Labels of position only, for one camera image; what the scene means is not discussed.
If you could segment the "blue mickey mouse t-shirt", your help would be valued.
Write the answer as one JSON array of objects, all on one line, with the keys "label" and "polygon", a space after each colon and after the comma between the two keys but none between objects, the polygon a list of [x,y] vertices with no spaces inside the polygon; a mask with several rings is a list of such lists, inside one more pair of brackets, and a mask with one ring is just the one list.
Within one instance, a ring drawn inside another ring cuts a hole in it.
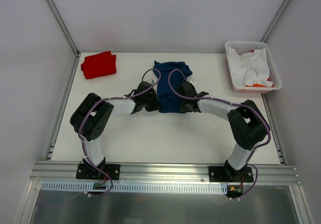
[{"label": "blue mickey mouse t-shirt", "polygon": [[156,77],[159,77],[159,73],[156,71],[156,69],[160,72],[161,78],[160,81],[157,84],[157,97],[159,101],[159,112],[160,113],[180,113],[180,98],[174,94],[174,92],[171,90],[169,83],[168,83],[168,77],[172,70],[179,69],[184,76],[182,76],[181,73],[178,71],[175,71],[171,75],[171,84],[173,89],[178,92],[178,86],[181,85],[186,77],[189,77],[193,74],[193,72],[190,70],[189,66],[185,62],[164,62],[159,63],[157,61],[154,61],[155,69],[153,72],[156,75]]}]

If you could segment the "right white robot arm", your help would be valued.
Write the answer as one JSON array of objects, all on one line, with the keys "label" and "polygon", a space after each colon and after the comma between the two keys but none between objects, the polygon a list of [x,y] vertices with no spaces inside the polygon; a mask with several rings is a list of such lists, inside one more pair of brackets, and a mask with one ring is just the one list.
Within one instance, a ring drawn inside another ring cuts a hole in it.
[{"label": "right white robot arm", "polygon": [[231,103],[214,98],[204,91],[197,93],[187,81],[178,87],[177,95],[182,112],[211,114],[229,122],[236,144],[224,163],[223,177],[232,182],[237,181],[256,146],[266,137],[271,139],[270,127],[257,105],[249,99],[242,103]]}]

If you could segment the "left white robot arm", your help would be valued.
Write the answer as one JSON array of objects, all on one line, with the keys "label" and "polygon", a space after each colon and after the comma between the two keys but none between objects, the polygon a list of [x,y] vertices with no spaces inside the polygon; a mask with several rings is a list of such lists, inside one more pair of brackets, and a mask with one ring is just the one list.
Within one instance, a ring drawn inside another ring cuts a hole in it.
[{"label": "left white robot arm", "polygon": [[142,81],[137,89],[123,97],[102,99],[95,93],[88,94],[70,118],[70,124],[81,140],[87,173],[94,179],[104,175],[105,157],[100,136],[107,122],[114,115],[135,114],[142,109],[155,111],[159,102],[154,85]]}]

